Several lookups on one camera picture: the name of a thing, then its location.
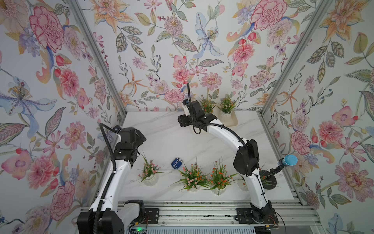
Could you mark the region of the potted plant pink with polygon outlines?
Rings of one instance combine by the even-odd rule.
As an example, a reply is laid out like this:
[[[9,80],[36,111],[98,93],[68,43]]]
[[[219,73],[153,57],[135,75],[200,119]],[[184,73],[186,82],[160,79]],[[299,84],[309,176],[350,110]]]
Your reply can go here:
[[[204,173],[197,163],[191,164],[190,166],[184,164],[182,169],[178,171],[181,178],[172,185],[182,185],[181,191],[187,190],[189,192],[196,192],[200,188],[210,188],[208,174]]]

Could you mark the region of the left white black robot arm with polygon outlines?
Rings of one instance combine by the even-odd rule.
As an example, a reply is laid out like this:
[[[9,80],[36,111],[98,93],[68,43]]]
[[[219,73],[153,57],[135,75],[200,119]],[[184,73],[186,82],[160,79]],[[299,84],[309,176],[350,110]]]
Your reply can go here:
[[[121,128],[117,125],[112,129],[103,123],[99,127],[112,164],[95,201],[88,211],[78,216],[78,231],[81,234],[123,234],[146,220],[142,200],[127,201],[121,209],[118,204],[125,179],[140,155],[138,148],[147,139],[133,127]]]

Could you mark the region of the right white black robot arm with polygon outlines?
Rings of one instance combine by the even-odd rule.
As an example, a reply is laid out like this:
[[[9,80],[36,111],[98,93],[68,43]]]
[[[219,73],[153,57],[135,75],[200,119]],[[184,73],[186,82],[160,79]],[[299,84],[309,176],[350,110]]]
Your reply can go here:
[[[188,98],[183,101],[183,115],[178,117],[182,127],[192,126],[196,134],[205,131],[223,141],[235,153],[234,169],[244,178],[250,196],[250,218],[259,224],[271,221],[278,223],[278,216],[272,203],[266,197],[259,169],[259,151],[255,140],[246,140],[230,128],[224,126],[212,113],[206,114],[198,101],[191,100],[190,86]]]

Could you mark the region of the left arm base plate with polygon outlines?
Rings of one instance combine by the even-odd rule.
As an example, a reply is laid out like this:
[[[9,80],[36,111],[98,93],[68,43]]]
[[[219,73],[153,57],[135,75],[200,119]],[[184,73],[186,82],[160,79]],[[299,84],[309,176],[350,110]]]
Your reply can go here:
[[[131,220],[128,226],[135,226],[139,224],[158,224],[159,209],[158,208],[145,208],[140,209],[139,215]]]

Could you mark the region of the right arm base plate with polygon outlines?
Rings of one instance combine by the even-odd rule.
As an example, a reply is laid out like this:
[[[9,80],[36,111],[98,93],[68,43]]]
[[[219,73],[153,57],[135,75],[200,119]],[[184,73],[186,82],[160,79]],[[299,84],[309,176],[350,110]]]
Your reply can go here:
[[[252,208],[237,208],[234,217],[240,224],[275,225],[279,223],[274,210],[259,210]]]

